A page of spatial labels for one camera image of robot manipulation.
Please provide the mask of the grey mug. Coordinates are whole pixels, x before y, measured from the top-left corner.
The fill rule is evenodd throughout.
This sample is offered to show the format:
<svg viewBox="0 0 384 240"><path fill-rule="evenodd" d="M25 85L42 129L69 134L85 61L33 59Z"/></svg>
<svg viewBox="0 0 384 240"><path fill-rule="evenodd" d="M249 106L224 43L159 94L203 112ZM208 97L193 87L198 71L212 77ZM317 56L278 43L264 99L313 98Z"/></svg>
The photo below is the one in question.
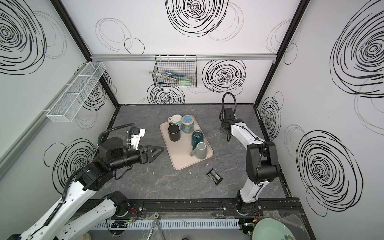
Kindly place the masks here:
<svg viewBox="0 0 384 240"><path fill-rule="evenodd" d="M204 142L199 142L196 147L190 152L191 157L196 157L199 160L204 160L207 157L208 150Z"/></svg>

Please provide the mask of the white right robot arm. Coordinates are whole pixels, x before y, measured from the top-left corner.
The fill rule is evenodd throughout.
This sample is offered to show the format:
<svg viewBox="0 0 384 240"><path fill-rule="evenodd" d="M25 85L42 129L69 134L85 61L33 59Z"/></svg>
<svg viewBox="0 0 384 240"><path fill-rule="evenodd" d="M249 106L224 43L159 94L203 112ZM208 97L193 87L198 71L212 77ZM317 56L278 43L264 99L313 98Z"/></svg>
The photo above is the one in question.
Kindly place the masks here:
<svg viewBox="0 0 384 240"><path fill-rule="evenodd" d="M71 217L111 179L118 180L117 170L131 170L134 164L152 163L163 147L140 146L145 133L135 124L125 124L102 132L98 153L93 160L68 178L61 198L29 229L10 236L11 240L77 240L106 219L131 211L127 197L115 191L93 209L75 220Z"/></svg>

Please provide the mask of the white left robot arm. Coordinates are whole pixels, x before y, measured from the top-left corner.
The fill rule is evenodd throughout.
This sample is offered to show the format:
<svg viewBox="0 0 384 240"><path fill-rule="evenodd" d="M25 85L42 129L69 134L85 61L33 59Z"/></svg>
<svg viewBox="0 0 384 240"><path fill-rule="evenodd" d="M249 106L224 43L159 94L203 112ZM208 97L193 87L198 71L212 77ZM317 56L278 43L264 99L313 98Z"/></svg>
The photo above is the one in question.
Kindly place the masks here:
<svg viewBox="0 0 384 240"><path fill-rule="evenodd" d="M247 180L237 194L237 209L244 215L258 207L261 192L281 175L281 167L276 145L253 133L242 119L236 117L236 108L226 108L224 101L227 96L233 98L234 105L237 107L235 95L229 92L224 93L219 114L220 132L227 136L228 142L234 137L246 149Z"/></svg>

